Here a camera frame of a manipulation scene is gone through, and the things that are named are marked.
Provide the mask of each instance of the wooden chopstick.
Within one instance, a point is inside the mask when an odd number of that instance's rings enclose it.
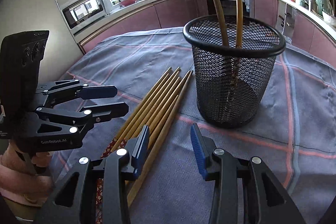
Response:
[[[168,110],[166,111],[166,113],[163,115],[162,119],[160,120],[160,122],[158,123],[158,125],[156,126],[156,128],[154,129],[154,131],[151,133],[151,136],[149,137],[149,144],[148,144],[148,148],[147,150],[150,151],[158,137],[158,135],[160,134],[163,126],[165,125],[165,122],[167,121],[177,99],[178,99],[179,95],[177,95],[175,97],[175,99],[173,100],[173,102],[170,104]]]
[[[224,13],[223,13],[223,8],[220,0],[213,0],[215,9],[216,9],[216,14],[219,22],[219,28],[220,28],[220,33],[222,35],[222,43],[223,46],[229,46],[228,42],[228,37],[227,37],[227,32],[226,32],[226,24],[225,24],[225,18],[224,18]]]
[[[133,110],[132,114],[127,118],[127,120],[124,122],[123,126],[119,129],[118,133],[115,135],[116,139],[119,139],[124,133],[127,126],[130,124],[132,119],[136,116],[136,114],[139,112],[139,110],[142,108],[143,105],[147,103],[147,100],[151,97],[154,90],[161,84],[161,82],[165,79],[165,77],[169,74],[169,72],[172,70],[172,67],[169,67],[164,74],[160,77],[160,79],[155,83],[155,85],[151,88],[151,90],[145,95],[145,97],[141,100],[141,102],[137,105],[137,107]]]
[[[175,83],[171,86],[171,88],[168,90],[168,92],[166,93],[164,91],[164,93],[162,93],[162,95],[160,96],[160,98],[157,100],[157,102],[154,104],[154,106],[152,107],[152,109],[147,113],[146,117],[143,119],[143,121],[140,123],[140,125],[138,126],[138,128],[135,130],[134,134],[132,135],[133,138],[137,137],[141,130],[142,127],[146,124],[148,126],[150,126],[151,122],[152,122],[152,117],[156,117],[157,113],[160,111],[160,107],[163,107],[163,105],[165,104],[165,102],[171,97],[172,94],[178,94],[179,93],[179,84],[181,82],[181,77],[178,77],[175,81]]]
[[[243,43],[243,0],[237,1],[237,33],[236,48],[241,48]]]
[[[158,85],[158,87],[154,90],[154,92],[151,94],[151,96],[148,98],[146,103],[140,108],[140,110],[136,113],[136,115],[133,117],[132,121],[128,124],[128,126],[125,128],[124,132],[121,134],[121,136],[117,139],[116,143],[113,145],[111,151],[117,150],[120,143],[125,139],[127,133],[129,130],[134,126],[134,124],[139,120],[141,114],[143,114],[147,108],[148,105],[151,104],[151,102],[154,100],[154,98],[157,97],[157,95],[164,90],[164,88],[169,84],[169,82],[172,80],[172,78],[179,72],[180,68],[178,67],[171,76],[166,75],[162,82]]]
[[[174,121],[174,118],[179,110],[179,106],[181,104],[181,101],[183,100],[184,94],[188,88],[188,84],[190,82],[190,79],[192,77],[193,71],[191,71],[188,75],[188,78],[186,80],[186,82],[184,83],[184,86],[180,92],[180,94],[178,95],[178,98],[176,100],[176,103],[174,104],[174,107],[172,109],[172,111],[170,112],[159,136],[157,137],[157,140],[152,148],[152,150],[150,151],[145,164],[142,167],[142,173],[139,176],[139,178],[133,183],[128,195],[127,195],[127,203],[128,206],[130,206],[133,202],[133,200],[135,199],[135,196],[137,195],[138,191],[140,190],[140,187],[142,185],[142,183],[144,182],[154,160],[157,158],[157,155],[160,151],[160,148],[164,142],[164,140],[166,139],[166,136],[169,132],[169,129]]]
[[[155,95],[155,97],[152,99],[152,101],[149,103],[149,105],[146,107],[146,109],[140,114],[138,120],[135,122],[135,124],[132,126],[132,128],[127,132],[127,135],[125,136],[125,140],[128,141],[133,134],[135,133],[135,131],[140,128],[140,125],[144,125],[147,120],[145,120],[144,123],[142,123],[142,121],[144,121],[144,119],[146,117],[148,117],[148,113],[149,112],[154,112],[154,110],[156,109],[156,107],[158,106],[158,104],[162,101],[162,99],[164,98],[164,96],[169,92],[170,88],[175,84],[175,82],[180,78],[178,75],[179,71],[176,70],[171,77],[169,77],[168,82],[166,83],[166,85],[164,85],[159,92]]]
[[[182,87],[184,86],[184,83],[186,82],[188,75],[190,71],[183,77],[182,81],[179,83],[176,90],[170,95],[167,100],[162,100],[161,104],[158,106],[157,110],[153,113],[151,118],[148,120],[147,125],[149,126],[150,132],[153,132],[165,112],[168,110],[171,102],[174,100],[174,98],[180,93]]]

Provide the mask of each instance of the microwave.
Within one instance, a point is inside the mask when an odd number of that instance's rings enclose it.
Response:
[[[112,3],[110,0],[70,0],[60,7],[60,10],[70,32],[75,34],[97,19],[109,14],[112,11]]]

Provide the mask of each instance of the black wire mesh basket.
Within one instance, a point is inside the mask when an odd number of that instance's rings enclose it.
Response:
[[[244,17],[242,48],[235,48],[236,16],[225,15],[225,21],[230,47],[222,45],[216,15],[188,22],[183,35],[193,48],[200,114],[216,126],[235,128],[256,115],[276,56],[286,43],[274,28]]]

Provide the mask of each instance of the countertop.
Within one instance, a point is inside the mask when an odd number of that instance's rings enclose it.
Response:
[[[299,10],[301,13],[305,14],[307,17],[309,17],[312,21],[314,21],[317,25],[319,25],[326,33],[328,33],[335,41],[336,41],[336,29],[326,22],[324,20],[307,10],[306,8],[290,1],[290,0],[281,0],[282,2],[287,3],[288,5],[292,6],[293,8]]]
[[[145,5],[148,5],[154,1],[158,0],[140,0],[137,3],[134,3],[132,5],[129,5],[127,7],[118,8],[112,11],[112,13],[98,19],[97,21],[91,23],[86,28],[80,30],[79,32],[75,33],[75,41],[76,43],[80,43],[83,39],[88,37],[90,34],[95,32],[96,30],[100,29],[104,25],[114,21],[115,19],[132,12],[133,10],[139,9]]]
[[[119,17],[122,17],[123,15],[127,13],[132,12],[133,10],[137,10],[145,5],[151,4],[154,1],[158,1],[158,0],[140,0],[139,2],[129,5],[127,7],[118,8],[118,9],[113,10],[112,13],[106,15],[105,17],[102,17],[101,19],[87,26],[85,29],[76,33],[74,35],[76,42],[80,43],[83,39],[88,37],[90,34],[94,33],[96,30],[100,29],[104,25],[114,21],[115,19]],[[299,6],[298,4],[290,0],[281,0],[281,1],[289,4],[293,8],[305,14],[307,17],[313,20],[317,25],[319,25],[326,33],[328,33],[336,41],[336,29],[328,25],[326,22],[324,22],[322,18],[320,18],[319,16],[313,14],[309,10],[305,9],[302,6]]]

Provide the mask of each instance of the cabinet door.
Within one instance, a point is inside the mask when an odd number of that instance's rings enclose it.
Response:
[[[207,0],[196,0],[196,7],[197,7],[197,16],[203,17],[207,16],[208,14],[208,5]]]
[[[150,6],[125,18],[121,24],[124,33],[160,29],[159,19],[154,6]]]
[[[197,17],[194,0],[164,0],[155,4],[161,28],[181,27]]]
[[[278,13],[278,1],[254,0],[254,18],[275,27]]]
[[[331,38],[327,37],[317,27],[311,41],[309,53],[328,62],[336,68],[336,47]]]
[[[297,13],[295,17],[292,45],[306,52],[310,52],[311,41],[314,35],[315,25],[304,15]]]
[[[104,39],[108,37],[112,37],[114,35],[120,35],[125,33],[124,28],[122,27],[121,22],[114,24],[107,30],[103,31],[101,34],[97,35],[93,39],[91,39],[88,43],[86,43],[83,48],[85,52],[89,52],[92,50],[99,42],[102,42]]]

